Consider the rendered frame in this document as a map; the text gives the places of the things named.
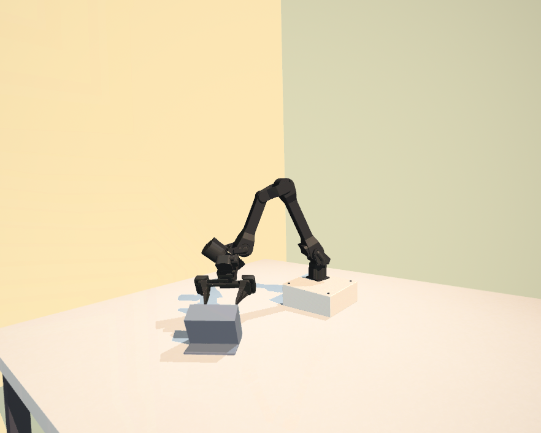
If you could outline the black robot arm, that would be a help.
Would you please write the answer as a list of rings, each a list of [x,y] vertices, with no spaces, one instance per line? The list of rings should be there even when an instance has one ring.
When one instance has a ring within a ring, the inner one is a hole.
[[[301,238],[298,246],[301,249],[301,253],[306,255],[310,261],[309,276],[306,276],[306,278],[317,282],[329,279],[330,277],[326,276],[326,273],[327,264],[329,264],[331,259],[324,253],[324,249],[319,241],[312,235],[297,202],[294,182],[289,178],[278,178],[273,184],[256,192],[244,228],[233,243],[223,245],[214,237],[205,245],[201,254],[215,263],[217,275],[226,271],[232,271],[235,275],[236,267],[239,270],[245,265],[239,256],[247,257],[253,252],[255,232],[266,202],[275,197],[279,197],[286,205]]]

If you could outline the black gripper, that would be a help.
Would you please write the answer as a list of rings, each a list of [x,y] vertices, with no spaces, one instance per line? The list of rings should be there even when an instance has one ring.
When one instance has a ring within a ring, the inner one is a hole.
[[[207,304],[210,296],[210,287],[238,288],[236,304],[239,304],[245,297],[256,293],[256,281],[254,275],[242,275],[242,280],[237,280],[236,274],[232,271],[221,272],[218,279],[209,279],[208,275],[197,275],[194,284],[198,294],[204,297],[204,304]]]

